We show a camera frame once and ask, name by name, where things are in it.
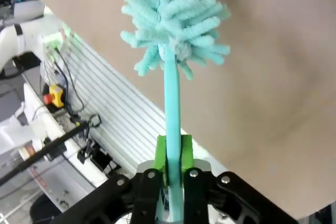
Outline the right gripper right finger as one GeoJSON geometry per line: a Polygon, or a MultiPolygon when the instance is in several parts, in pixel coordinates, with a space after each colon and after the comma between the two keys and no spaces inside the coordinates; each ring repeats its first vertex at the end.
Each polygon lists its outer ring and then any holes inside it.
{"type": "Polygon", "coordinates": [[[183,224],[209,224],[208,206],[234,224],[298,224],[297,220],[233,172],[213,175],[196,167],[191,135],[181,136],[183,224]]]}

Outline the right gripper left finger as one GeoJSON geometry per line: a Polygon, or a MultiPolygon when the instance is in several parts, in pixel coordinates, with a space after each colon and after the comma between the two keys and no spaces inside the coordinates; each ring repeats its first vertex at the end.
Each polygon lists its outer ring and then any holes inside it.
{"type": "Polygon", "coordinates": [[[165,183],[166,139],[157,137],[155,159],[149,168],[132,178],[111,176],[50,224],[116,224],[131,214],[129,224],[163,224],[157,203],[165,183]]]}

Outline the teal chenille duster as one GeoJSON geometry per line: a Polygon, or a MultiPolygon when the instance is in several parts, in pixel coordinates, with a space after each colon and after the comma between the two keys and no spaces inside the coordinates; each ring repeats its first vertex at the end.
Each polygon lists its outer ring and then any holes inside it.
{"type": "Polygon", "coordinates": [[[122,12],[132,18],[134,32],[121,38],[132,48],[144,48],[134,66],[144,76],[163,70],[167,183],[173,221],[183,219],[180,73],[193,78],[189,61],[224,63],[230,47],[217,44],[218,27],[230,16],[220,0],[124,0],[122,12]]]}

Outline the black round object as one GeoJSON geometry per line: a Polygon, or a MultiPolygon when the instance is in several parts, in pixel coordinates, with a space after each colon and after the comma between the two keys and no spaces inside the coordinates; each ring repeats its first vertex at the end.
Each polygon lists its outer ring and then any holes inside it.
{"type": "Polygon", "coordinates": [[[29,215],[33,224],[50,224],[63,210],[70,206],[65,200],[58,200],[61,210],[46,196],[39,196],[32,204],[29,215]]]}

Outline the yellow emergency stop button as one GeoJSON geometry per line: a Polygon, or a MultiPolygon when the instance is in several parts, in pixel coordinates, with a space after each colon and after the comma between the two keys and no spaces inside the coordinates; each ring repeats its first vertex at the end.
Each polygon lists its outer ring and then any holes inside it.
{"type": "Polygon", "coordinates": [[[53,104],[57,108],[65,106],[65,97],[65,89],[57,84],[48,86],[47,93],[43,95],[46,105],[53,104]]]}

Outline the white control box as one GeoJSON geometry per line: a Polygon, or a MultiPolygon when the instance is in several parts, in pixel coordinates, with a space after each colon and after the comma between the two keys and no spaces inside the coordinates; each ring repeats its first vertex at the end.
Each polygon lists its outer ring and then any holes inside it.
{"type": "MultiPolygon", "coordinates": [[[[42,149],[46,137],[54,140],[74,128],[64,110],[50,113],[31,85],[24,84],[21,106],[0,122],[0,178],[42,149]]],[[[43,157],[0,186],[0,223],[27,210],[41,194],[65,211],[103,184],[115,165],[111,163],[101,171],[89,159],[81,162],[77,154],[84,144],[76,135],[65,143],[64,153],[56,158],[43,157]]]]}

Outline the white box with green light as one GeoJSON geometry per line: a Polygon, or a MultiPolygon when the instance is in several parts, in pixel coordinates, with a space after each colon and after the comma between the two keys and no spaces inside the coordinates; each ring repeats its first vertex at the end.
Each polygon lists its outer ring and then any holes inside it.
{"type": "Polygon", "coordinates": [[[56,50],[60,51],[66,40],[66,34],[64,30],[57,31],[50,35],[42,37],[43,49],[47,59],[51,62],[55,61],[57,55],[56,50]]]}

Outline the ribbed aluminium table frame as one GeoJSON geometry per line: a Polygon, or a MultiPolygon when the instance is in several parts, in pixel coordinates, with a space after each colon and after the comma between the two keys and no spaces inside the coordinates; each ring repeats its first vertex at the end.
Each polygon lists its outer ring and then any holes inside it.
{"type": "Polygon", "coordinates": [[[130,47],[120,37],[120,29],[102,27],[98,42],[107,54],[98,54],[65,24],[46,25],[48,34],[65,31],[66,40],[55,61],[43,64],[41,75],[49,84],[62,85],[69,94],[72,110],[81,117],[100,115],[101,125],[90,136],[128,175],[137,166],[154,159],[156,139],[165,132],[163,111],[145,97],[118,71],[117,63],[133,72],[130,47]]]}

